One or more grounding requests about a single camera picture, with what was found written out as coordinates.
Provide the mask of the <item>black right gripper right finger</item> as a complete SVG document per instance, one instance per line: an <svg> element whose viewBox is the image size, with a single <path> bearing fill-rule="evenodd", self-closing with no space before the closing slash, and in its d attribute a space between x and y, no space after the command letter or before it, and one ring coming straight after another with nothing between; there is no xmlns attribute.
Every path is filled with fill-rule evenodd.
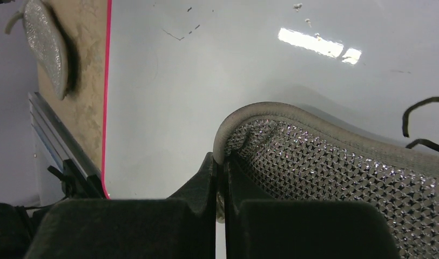
<svg viewBox="0 0 439 259"><path fill-rule="evenodd" d="M227 258L399 258L381 213L354 201L278 200L226 159Z"/></svg>

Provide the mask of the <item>pink framed whiteboard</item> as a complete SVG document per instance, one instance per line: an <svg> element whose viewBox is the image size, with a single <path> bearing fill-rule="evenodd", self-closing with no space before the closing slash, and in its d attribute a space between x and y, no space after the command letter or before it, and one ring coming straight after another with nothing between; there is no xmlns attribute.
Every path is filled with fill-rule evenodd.
<svg viewBox="0 0 439 259"><path fill-rule="evenodd" d="M110 1L102 182L167 197L237 108L279 101L403 145L439 96L439 1Z"/></svg>

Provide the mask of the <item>silver sparkly scrub pad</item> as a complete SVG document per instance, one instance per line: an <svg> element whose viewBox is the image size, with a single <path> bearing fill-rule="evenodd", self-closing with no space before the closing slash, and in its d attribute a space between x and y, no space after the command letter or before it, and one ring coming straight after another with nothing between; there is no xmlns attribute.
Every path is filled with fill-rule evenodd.
<svg viewBox="0 0 439 259"><path fill-rule="evenodd" d="M276 199L350 200L384 216L401 258L439 258L439 156L376 141L298 107L244 106L220 125L215 161L236 160Z"/></svg>

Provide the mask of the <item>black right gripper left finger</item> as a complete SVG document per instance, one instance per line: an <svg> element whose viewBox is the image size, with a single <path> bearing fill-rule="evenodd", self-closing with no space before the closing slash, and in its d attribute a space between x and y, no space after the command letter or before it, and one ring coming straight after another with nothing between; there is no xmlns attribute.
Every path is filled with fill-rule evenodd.
<svg viewBox="0 0 439 259"><path fill-rule="evenodd" d="M42 219L26 258L214 258L212 153L165 199L72 199Z"/></svg>

